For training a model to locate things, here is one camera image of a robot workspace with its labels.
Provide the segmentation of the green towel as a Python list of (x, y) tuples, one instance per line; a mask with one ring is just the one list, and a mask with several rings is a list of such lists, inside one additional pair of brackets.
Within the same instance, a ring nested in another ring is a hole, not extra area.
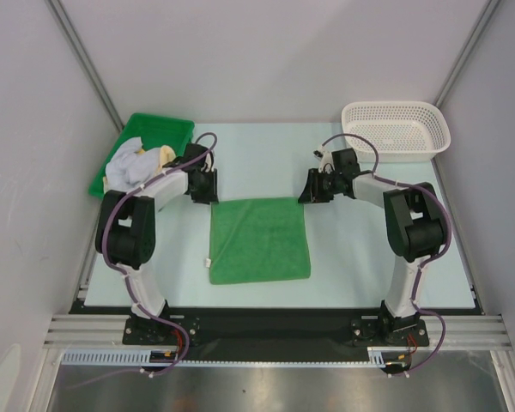
[(304, 207), (293, 197), (253, 198), (211, 208), (209, 281), (284, 282), (311, 276)]

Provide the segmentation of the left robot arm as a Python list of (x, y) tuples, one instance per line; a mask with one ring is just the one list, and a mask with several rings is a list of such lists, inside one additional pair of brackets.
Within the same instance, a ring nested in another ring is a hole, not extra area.
[(157, 176), (130, 191), (109, 190), (102, 199), (95, 249), (106, 266), (121, 275), (131, 310), (145, 318), (141, 331), (153, 343), (166, 341), (172, 333), (171, 321), (161, 316), (167, 300), (150, 264), (156, 245), (156, 215), (184, 195), (194, 203), (217, 203), (217, 183), (213, 149), (190, 143), (184, 154), (167, 163)]

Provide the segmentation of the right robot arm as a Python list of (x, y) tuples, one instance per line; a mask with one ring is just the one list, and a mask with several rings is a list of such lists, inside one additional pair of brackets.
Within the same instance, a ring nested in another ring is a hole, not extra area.
[(381, 304), (380, 339), (399, 344), (419, 318), (418, 299), (424, 267), (450, 245), (446, 210), (428, 182), (405, 184), (362, 171), (351, 148), (314, 152), (319, 166), (308, 171), (301, 204), (329, 203), (338, 194), (380, 207), (387, 239), (396, 256), (391, 285)]

